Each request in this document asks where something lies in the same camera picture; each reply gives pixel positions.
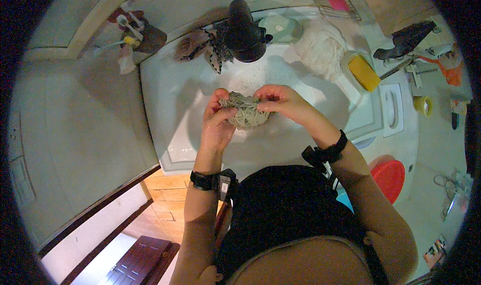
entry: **person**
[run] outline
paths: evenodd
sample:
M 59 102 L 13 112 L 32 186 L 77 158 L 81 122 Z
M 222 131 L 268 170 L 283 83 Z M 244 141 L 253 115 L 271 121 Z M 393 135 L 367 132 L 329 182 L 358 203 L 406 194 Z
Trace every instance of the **person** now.
M 343 133 L 288 86 L 255 93 L 260 111 L 277 112 L 304 126 L 320 152 L 338 146 Z M 228 91 L 213 93 L 203 117 L 193 171 L 221 171 L 237 112 L 221 108 Z M 189 183 L 185 228 L 171 284 L 372 284 L 405 283 L 418 264 L 411 229 L 371 177 L 349 141 L 330 163 L 354 208 L 335 200 L 316 167 L 270 166 L 238 186 L 230 229 L 214 251 L 216 193 Z

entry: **yellow soap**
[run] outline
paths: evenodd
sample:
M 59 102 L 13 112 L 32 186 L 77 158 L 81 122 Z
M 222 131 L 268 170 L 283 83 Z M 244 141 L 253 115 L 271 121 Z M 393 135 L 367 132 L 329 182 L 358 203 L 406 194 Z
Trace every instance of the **yellow soap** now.
M 359 84 L 369 92 L 374 91 L 381 82 L 376 72 L 372 70 L 371 66 L 361 56 L 355 56 L 349 62 L 348 67 Z

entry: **pink sponge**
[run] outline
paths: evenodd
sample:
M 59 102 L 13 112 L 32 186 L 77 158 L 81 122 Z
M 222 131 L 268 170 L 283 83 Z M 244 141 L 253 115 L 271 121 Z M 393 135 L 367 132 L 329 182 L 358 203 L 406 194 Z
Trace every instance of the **pink sponge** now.
M 328 0 L 332 8 L 337 11 L 349 12 L 349 5 L 346 0 Z

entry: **hand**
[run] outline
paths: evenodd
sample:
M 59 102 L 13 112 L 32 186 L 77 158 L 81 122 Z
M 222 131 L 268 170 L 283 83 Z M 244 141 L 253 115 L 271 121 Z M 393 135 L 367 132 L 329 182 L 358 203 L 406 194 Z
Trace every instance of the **hand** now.
M 262 101 L 257 105 L 259 111 L 279 112 L 303 126 L 313 119 L 318 119 L 316 115 L 319 111 L 288 86 L 266 84 L 257 90 L 254 96 Z
M 222 108 L 219 100 L 228 99 L 226 89 L 217 89 L 212 94 L 203 117 L 201 149 L 208 152 L 223 152 L 234 134 L 235 127 L 226 119 L 237 113 L 235 108 Z

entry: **wire rack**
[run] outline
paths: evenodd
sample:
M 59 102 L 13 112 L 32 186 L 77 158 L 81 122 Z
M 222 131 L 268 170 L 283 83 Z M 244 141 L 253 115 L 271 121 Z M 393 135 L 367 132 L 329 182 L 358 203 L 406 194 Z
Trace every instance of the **wire rack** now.
M 348 8 L 344 10 L 335 10 L 332 7 L 331 0 L 313 0 L 317 5 L 319 12 L 325 18 L 337 18 L 346 20 L 361 21 L 359 13 L 356 11 L 355 7 L 352 5 L 351 0 L 345 0 Z

